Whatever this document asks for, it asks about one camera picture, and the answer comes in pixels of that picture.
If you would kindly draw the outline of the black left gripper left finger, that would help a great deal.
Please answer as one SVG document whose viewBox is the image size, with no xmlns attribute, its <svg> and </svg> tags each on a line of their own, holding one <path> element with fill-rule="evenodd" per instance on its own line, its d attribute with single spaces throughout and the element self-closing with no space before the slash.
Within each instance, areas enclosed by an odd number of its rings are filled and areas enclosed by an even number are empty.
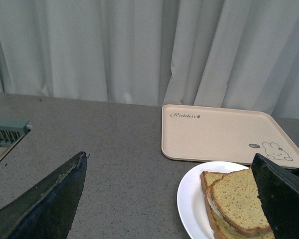
<svg viewBox="0 0 299 239">
<path fill-rule="evenodd" d="M 87 155 L 79 152 L 0 209 L 0 239 L 65 239 L 84 188 Z"/>
</svg>

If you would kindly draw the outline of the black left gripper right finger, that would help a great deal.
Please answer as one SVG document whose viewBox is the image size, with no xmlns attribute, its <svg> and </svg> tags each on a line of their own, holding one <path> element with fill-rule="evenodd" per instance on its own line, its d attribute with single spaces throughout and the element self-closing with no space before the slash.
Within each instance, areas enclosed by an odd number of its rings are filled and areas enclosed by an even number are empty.
<svg viewBox="0 0 299 239">
<path fill-rule="evenodd" d="M 275 238 L 299 239 L 299 168 L 286 170 L 258 153 L 251 168 Z"/>
</svg>

